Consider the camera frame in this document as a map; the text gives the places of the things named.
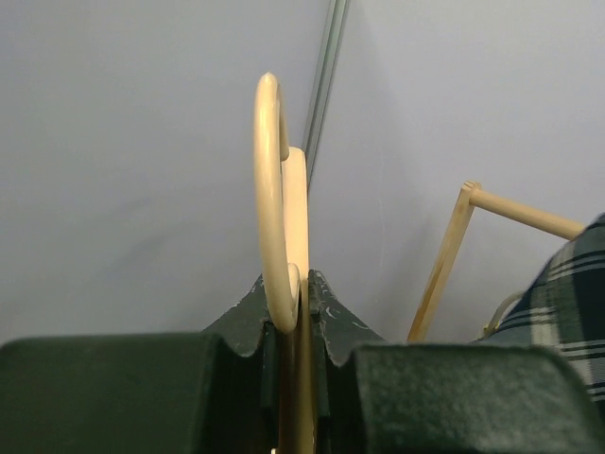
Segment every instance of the gray wall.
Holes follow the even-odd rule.
[[[252,102],[303,139],[328,0],[0,6],[0,341],[199,329],[260,272]]]
[[[352,0],[310,193],[311,266],[406,338],[458,190],[605,208],[605,2]],[[467,341],[561,240],[475,211],[429,339]]]

